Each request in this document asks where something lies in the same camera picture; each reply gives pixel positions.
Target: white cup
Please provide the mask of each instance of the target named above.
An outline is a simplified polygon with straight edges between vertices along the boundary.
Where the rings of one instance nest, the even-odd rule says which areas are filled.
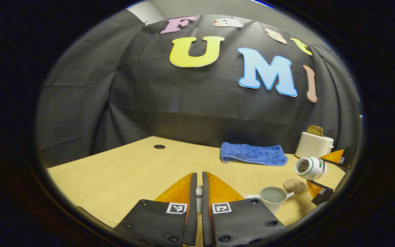
[[[244,196],[244,198],[260,198],[266,207],[275,215],[281,207],[281,204],[293,195],[293,192],[288,194],[284,189],[270,186],[263,188],[256,195],[247,195]]]
[[[327,163],[315,157],[303,157],[295,163],[295,173],[306,180],[316,180],[327,172]]]

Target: foam letter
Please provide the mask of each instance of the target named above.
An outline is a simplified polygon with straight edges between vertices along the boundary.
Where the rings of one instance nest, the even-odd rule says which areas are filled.
[[[167,24],[166,29],[164,29],[160,33],[163,34],[163,33],[177,32],[181,30],[178,26],[185,27],[186,25],[188,25],[189,21],[194,21],[194,20],[196,20],[196,17],[194,16],[170,19],[168,20],[169,23]]]
[[[316,97],[316,88],[315,88],[315,72],[307,65],[303,65],[304,69],[307,73],[307,82],[309,83],[309,91],[307,92],[307,99],[316,103],[318,98]]]
[[[272,31],[270,29],[265,29],[265,31],[268,33],[269,37],[275,39],[281,44],[287,44],[287,41],[283,38],[283,35],[277,33],[276,31]]]
[[[295,44],[297,44],[298,48],[300,48],[303,52],[312,56],[312,52],[308,51],[306,49],[307,46],[305,44],[303,44],[299,39],[294,39],[294,38],[290,38],[290,39],[293,40],[295,42]]]
[[[244,60],[244,76],[239,80],[240,86],[258,89],[261,84],[255,76],[255,72],[257,71],[266,89],[272,89],[274,81],[278,76],[279,82],[275,87],[277,92],[291,97],[296,97],[298,95],[294,87],[292,72],[290,71],[292,62],[289,59],[281,56],[274,56],[274,59],[269,65],[262,55],[254,49],[239,48],[237,50],[243,54]]]
[[[219,57],[220,42],[225,39],[219,36],[204,37],[203,40],[207,41],[207,51],[202,56],[192,57],[188,55],[188,51],[195,40],[195,37],[174,39],[170,62],[179,67],[202,67],[213,63]]]
[[[233,19],[233,18],[221,18],[215,20],[215,23],[213,26],[216,27],[226,27],[226,26],[232,26],[232,27],[243,27],[243,24],[240,24],[239,20]]]

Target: black backdrop curtain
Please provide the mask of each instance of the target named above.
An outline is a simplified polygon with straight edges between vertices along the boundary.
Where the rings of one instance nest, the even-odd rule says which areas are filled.
[[[199,15],[180,31],[160,34],[167,21],[144,25],[122,11],[78,39],[44,83],[37,116],[37,143],[49,167],[84,158],[148,136],[220,147],[222,142],[280,144],[295,153],[301,132],[319,125],[334,146],[356,146],[360,103],[354,81],[326,44],[299,49],[279,28],[235,17],[241,28],[214,27],[223,15]],[[283,35],[283,45],[265,28]],[[172,40],[196,37],[190,55],[203,55],[204,36],[221,36],[218,59],[199,68],[169,61]],[[240,47],[257,50],[270,63],[279,55],[292,62],[297,97],[279,94],[274,83],[248,89]],[[318,102],[306,97],[307,74],[315,71]]]

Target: black fabric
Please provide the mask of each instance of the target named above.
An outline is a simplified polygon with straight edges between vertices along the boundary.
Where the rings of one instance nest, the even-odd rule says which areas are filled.
[[[248,246],[286,228],[258,198],[227,203],[231,212],[211,213],[216,247]]]
[[[220,147],[222,142],[281,145],[295,153],[301,132],[319,125],[334,146],[356,146],[360,103],[344,64],[325,44],[299,49],[279,28],[236,17],[241,28],[214,27],[223,15],[199,15],[180,31],[160,34],[167,21],[144,26],[124,11],[93,28],[58,61],[45,83],[38,112],[38,145],[48,166],[160,136]],[[271,39],[279,32],[287,45]],[[219,58],[208,66],[181,68],[169,61],[172,40],[196,37],[190,55],[203,55],[204,36],[221,36]],[[274,83],[247,89],[240,47],[270,63],[291,62],[297,97],[279,94]],[[310,102],[303,65],[315,72],[317,103]]]
[[[198,186],[198,174],[196,172],[191,176],[190,181],[190,202],[188,203],[188,216],[186,216],[184,232],[182,234],[182,243],[186,246],[196,245],[196,233],[198,228],[198,204],[196,202],[196,188]]]
[[[169,205],[139,200],[114,230],[151,246],[181,247],[185,211],[182,214],[168,214],[166,212],[174,211]]]
[[[210,214],[210,184],[207,172],[202,172],[202,241],[204,247],[215,244]]]

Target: orange soft gripper finger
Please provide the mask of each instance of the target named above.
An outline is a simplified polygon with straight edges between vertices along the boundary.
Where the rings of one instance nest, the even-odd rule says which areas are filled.
[[[323,189],[321,186],[318,186],[311,181],[307,180],[307,188],[309,188],[310,195],[312,195],[312,198],[315,198],[321,189]]]
[[[321,156],[320,158],[323,158],[328,161],[333,161],[334,163],[339,163],[340,158],[342,157],[342,154],[344,153],[344,150],[337,150],[332,153],[326,154]]]
[[[211,212],[212,203],[224,203],[244,200],[243,196],[235,191],[232,187],[227,185],[220,178],[207,172],[208,177],[208,191],[209,191],[209,204]]]
[[[160,194],[155,201],[165,203],[186,203],[187,208],[190,208],[190,184],[193,173],[186,175],[178,180],[166,191]],[[187,222],[188,210],[185,213],[185,221]]]

